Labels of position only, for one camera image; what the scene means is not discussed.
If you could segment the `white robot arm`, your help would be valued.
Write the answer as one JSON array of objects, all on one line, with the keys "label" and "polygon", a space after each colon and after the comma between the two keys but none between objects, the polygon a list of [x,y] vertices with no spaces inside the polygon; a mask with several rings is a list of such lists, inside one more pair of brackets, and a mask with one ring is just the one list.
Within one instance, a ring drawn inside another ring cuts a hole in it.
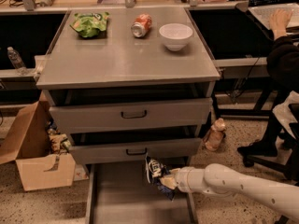
[{"label": "white robot arm", "polygon": [[224,165],[212,163],[205,169],[185,166],[159,172],[163,185],[186,193],[216,197],[242,194],[291,220],[299,220],[299,188],[251,175],[243,175]]}]

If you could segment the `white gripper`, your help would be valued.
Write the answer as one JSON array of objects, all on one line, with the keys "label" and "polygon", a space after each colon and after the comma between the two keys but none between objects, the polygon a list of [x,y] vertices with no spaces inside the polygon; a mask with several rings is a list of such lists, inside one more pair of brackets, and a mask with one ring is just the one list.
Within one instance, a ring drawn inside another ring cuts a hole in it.
[{"label": "white gripper", "polygon": [[160,182],[169,189],[178,189],[186,193],[203,192],[206,190],[204,170],[194,167],[176,168],[160,178]]}]

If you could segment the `person's dark sleeve forearm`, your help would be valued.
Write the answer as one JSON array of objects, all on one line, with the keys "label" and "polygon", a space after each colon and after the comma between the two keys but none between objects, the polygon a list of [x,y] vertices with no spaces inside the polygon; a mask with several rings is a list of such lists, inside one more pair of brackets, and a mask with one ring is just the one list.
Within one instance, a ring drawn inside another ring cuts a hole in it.
[{"label": "person's dark sleeve forearm", "polygon": [[267,71],[280,85],[299,92],[299,47],[290,37],[282,36],[274,41],[267,57]]}]

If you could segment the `person's hand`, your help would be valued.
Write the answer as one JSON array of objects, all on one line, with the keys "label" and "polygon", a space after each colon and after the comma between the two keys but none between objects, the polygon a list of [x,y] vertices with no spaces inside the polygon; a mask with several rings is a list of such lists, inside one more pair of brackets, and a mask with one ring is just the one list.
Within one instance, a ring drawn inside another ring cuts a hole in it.
[{"label": "person's hand", "polygon": [[277,9],[269,18],[269,26],[274,39],[287,35],[287,26],[291,20],[292,11]]}]

